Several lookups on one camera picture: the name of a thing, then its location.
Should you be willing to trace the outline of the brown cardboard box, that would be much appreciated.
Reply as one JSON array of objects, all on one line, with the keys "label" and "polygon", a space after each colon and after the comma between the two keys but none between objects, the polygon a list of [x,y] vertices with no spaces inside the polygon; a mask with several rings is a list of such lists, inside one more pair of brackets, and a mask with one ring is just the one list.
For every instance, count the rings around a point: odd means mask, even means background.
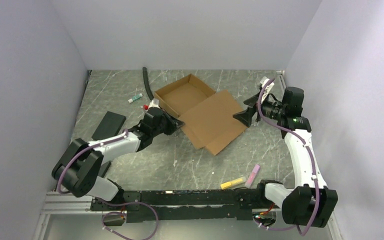
[{"label": "brown cardboard box", "polygon": [[184,122],[181,127],[196,149],[216,156],[247,127],[233,117],[243,109],[228,90],[219,92],[193,74],[154,92],[161,108]]}]

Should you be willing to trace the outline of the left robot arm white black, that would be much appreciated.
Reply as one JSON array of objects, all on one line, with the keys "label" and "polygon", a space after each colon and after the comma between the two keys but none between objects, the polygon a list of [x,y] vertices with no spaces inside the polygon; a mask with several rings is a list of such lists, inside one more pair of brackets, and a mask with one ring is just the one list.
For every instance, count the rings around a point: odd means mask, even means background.
[{"label": "left robot arm white black", "polygon": [[158,135],[172,135],[184,124],[160,107],[149,107],[138,124],[119,135],[89,142],[75,139],[51,172],[57,181],[57,192],[77,198],[95,197],[103,200],[109,209],[119,209],[124,203],[124,189],[101,177],[101,166],[120,156],[144,150]]}]

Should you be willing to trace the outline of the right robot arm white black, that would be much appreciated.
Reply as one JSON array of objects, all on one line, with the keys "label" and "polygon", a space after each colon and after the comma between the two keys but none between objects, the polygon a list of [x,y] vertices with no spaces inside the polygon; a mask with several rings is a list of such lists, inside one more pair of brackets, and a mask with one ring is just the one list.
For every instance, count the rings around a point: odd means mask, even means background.
[{"label": "right robot arm white black", "polygon": [[287,87],[278,100],[268,87],[244,101],[247,109],[233,114],[233,118],[250,127],[252,118],[265,121],[281,131],[294,171],[295,187],[287,189],[276,180],[262,180],[262,190],[255,194],[256,203],[267,208],[272,203],[280,207],[286,224],[324,228],[338,202],[336,190],[330,189],[319,170],[312,146],[310,121],[302,116],[304,91]]}]

